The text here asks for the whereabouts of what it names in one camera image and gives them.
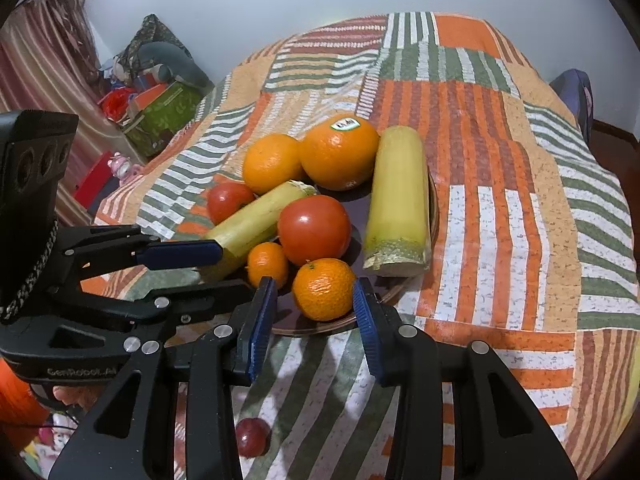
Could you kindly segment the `patchwork striped bedspread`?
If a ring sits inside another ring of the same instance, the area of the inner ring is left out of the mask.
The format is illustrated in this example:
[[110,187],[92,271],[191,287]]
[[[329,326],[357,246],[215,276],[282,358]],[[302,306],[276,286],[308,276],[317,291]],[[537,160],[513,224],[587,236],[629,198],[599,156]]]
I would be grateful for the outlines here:
[[494,347],[580,478],[604,462],[639,389],[639,283],[620,181],[570,110],[491,24],[458,14],[353,18],[249,58],[175,141],[99,206],[165,240],[210,228],[205,194],[269,133],[340,113],[420,133],[436,184],[431,271],[398,309],[437,340]]

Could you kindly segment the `striped red curtain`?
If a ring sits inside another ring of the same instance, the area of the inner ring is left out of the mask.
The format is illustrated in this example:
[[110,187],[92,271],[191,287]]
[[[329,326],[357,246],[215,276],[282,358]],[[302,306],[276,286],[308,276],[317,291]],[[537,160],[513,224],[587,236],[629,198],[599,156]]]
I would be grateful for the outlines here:
[[78,116],[55,212],[68,226],[92,222],[74,199],[101,155],[127,147],[99,108],[98,52],[80,0],[27,0],[1,27],[1,109],[50,110]]

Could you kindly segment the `small mandarin orange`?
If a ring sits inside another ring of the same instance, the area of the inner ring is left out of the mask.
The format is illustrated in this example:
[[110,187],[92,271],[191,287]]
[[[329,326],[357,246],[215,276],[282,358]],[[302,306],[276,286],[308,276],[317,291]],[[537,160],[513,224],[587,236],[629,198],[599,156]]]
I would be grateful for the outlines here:
[[352,310],[352,286],[356,275],[344,261],[321,258],[305,263],[294,278],[292,294],[303,316],[330,322]]
[[257,288],[263,278],[272,278],[277,288],[288,281],[288,259],[282,247],[273,242],[265,242],[253,247],[246,263],[248,281]]

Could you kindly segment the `small red tomato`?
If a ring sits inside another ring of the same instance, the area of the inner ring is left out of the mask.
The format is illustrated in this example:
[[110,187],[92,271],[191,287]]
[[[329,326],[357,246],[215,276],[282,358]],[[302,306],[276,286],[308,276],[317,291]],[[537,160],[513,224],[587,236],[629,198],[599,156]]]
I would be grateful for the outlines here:
[[206,194],[209,219],[215,226],[221,224],[255,199],[253,191],[241,182],[219,183]]

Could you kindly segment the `pink small toy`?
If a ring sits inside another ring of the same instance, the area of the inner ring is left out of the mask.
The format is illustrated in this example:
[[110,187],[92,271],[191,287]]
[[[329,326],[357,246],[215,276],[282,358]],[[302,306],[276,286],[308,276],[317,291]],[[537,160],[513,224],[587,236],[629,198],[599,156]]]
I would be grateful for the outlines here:
[[135,164],[130,157],[115,152],[107,161],[107,167],[110,168],[114,178],[117,179],[119,185],[125,185],[138,174],[141,174],[142,167]]

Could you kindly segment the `green patterned storage box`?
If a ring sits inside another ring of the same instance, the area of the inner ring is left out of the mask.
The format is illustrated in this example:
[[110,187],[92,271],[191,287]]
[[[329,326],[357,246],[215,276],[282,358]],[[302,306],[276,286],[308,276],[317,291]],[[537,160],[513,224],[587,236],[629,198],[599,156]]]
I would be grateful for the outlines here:
[[194,117],[202,95],[182,84],[158,84],[139,94],[131,103],[134,112],[124,135],[141,159],[160,154],[174,135]]

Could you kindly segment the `medium orange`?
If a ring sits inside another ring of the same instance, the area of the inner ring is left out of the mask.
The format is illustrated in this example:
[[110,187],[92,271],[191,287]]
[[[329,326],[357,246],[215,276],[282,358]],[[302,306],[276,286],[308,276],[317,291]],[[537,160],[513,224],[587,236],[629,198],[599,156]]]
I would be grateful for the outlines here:
[[250,146],[243,166],[244,183],[257,195],[264,195],[288,180],[303,180],[299,143],[292,136],[268,134]]

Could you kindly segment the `large orange with sticker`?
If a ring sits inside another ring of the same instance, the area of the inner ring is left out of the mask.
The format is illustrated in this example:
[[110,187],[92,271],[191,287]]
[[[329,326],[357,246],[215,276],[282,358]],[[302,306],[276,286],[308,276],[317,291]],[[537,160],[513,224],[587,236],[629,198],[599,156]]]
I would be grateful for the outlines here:
[[299,144],[308,177],[320,188],[342,192],[372,177],[380,135],[367,120],[338,114],[310,128]]

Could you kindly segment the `red plastic bag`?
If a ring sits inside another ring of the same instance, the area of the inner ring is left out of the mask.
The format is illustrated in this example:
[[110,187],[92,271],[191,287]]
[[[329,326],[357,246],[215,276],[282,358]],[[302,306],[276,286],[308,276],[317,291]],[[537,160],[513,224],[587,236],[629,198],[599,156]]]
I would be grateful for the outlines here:
[[111,122],[119,122],[127,113],[129,101],[137,95],[133,88],[119,87],[111,90],[99,102],[105,117]]

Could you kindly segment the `camouflage patterned cushion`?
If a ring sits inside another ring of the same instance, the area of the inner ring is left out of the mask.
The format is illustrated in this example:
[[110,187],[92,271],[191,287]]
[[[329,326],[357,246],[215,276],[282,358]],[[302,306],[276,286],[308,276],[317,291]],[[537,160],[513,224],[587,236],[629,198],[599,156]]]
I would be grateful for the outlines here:
[[139,48],[142,44],[157,41],[168,42],[168,44],[178,47],[189,58],[192,58],[190,51],[178,37],[155,14],[149,14],[143,19],[134,38],[130,40],[127,47],[117,57],[119,65],[130,77],[133,77],[140,70],[140,62],[137,55]]

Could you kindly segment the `small dark red grape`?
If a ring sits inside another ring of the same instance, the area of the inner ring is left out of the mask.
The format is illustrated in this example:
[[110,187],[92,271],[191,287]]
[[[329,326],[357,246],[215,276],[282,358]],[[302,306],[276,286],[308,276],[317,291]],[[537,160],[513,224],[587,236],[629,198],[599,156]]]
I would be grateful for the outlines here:
[[261,418],[244,418],[235,426],[236,446],[239,456],[262,456],[270,447],[270,426]]

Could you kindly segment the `purple ceramic plate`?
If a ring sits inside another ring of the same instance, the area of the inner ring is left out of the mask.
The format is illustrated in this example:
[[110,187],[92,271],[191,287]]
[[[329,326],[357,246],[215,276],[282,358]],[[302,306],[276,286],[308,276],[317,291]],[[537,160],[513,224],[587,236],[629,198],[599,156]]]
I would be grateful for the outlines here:
[[322,194],[288,181],[249,200],[221,231],[250,284],[274,278],[280,288],[274,332],[306,336],[355,322],[352,290],[370,278],[386,300],[431,264],[437,218],[427,171],[405,179],[376,176],[352,197]]

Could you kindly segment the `yellow sugarcane piece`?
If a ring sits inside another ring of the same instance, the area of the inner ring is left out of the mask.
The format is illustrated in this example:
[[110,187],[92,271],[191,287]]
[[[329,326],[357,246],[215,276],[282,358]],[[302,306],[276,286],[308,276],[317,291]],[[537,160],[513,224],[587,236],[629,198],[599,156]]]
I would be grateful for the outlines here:
[[302,181],[288,180],[241,208],[203,235],[222,248],[221,259],[212,266],[199,266],[205,283],[223,280],[246,263],[248,253],[258,244],[277,237],[281,211],[302,198],[315,196],[317,189]]
[[376,153],[363,269],[384,278],[411,278],[431,264],[428,171],[423,142],[413,128],[381,134]]

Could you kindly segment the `red blue box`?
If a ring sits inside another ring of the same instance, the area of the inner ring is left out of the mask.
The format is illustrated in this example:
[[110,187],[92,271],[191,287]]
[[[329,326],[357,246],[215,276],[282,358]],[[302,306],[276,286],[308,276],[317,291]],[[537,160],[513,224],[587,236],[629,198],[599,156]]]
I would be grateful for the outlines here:
[[118,187],[119,180],[108,166],[113,155],[113,152],[103,153],[77,185],[74,199],[86,211],[96,211],[101,200]]

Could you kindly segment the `large red tomato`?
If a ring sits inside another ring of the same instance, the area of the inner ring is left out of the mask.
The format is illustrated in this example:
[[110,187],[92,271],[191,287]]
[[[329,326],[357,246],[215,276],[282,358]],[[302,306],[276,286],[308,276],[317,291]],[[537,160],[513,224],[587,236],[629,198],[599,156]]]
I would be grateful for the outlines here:
[[352,239],[352,224],[335,198],[308,196],[280,212],[278,237],[286,258],[303,266],[320,258],[341,258]]

